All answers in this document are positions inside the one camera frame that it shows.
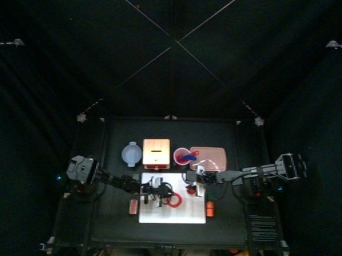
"red object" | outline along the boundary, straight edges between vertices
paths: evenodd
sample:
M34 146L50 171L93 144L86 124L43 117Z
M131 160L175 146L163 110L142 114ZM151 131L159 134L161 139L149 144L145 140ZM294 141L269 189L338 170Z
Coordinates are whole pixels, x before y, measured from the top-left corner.
M189 193L190 195L194 195L194 194L197 193L197 190L193 189L193 188L190 188L190 189L187 190L187 193Z
M214 202L208 201L208 217L214 217Z
M237 254L240 252L240 250L238 249L230 249L229 252L233 253L233 254Z
M177 208L182 204L182 196L178 193L174 193L173 197L174 196L178 198L178 202L175 204L171 204L170 198L166 199L166 202L170 207Z
M130 201L130 214L137 214L138 213L138 200L131 199Z
M167 169L167 165L166 164L147 164L146 165L147 169Z

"pink object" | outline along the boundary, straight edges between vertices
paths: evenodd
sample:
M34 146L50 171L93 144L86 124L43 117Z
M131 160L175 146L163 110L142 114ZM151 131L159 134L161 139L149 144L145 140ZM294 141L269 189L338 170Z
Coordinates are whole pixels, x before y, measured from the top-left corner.
M186 156L190 155L191 151L187 148L178 148L174 152L174 160L177 162L178 165L187 165L190 163L190 160L186 161L179 161L179 159Z

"black wall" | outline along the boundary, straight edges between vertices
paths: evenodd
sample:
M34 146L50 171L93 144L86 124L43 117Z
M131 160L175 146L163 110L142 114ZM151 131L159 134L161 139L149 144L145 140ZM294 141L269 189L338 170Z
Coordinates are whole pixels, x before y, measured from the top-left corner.
M281 211L298 255L341 255L342 51L328 51L266 122L273 159L302 153L309 178L289 184Z
M27 256L53 234L77 116L20 50L0 49L0 255Z

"table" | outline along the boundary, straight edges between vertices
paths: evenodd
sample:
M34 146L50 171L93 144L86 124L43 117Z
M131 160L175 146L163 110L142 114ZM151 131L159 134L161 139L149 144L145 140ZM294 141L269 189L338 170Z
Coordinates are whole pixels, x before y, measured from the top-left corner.
M142 162L129 168L122 150L130 141L142 147L146 138L169 138L171 152L179 147L222 147L228 169L269 163L265 138L254 120L130 119L111 117L81 124L73 155L93 155L115 176L146 172ZM181 173L171 166L167 172ZM208 188L213 199L222 187ZM83 255L91 247L127 246L139 248L246 248L246 206L229 186L222 200L216 201L216 217L206 224L141 223L139 215L129 214L133 195L106 186L103 194L90 203L62 199L54 235L55 248L75 246Z

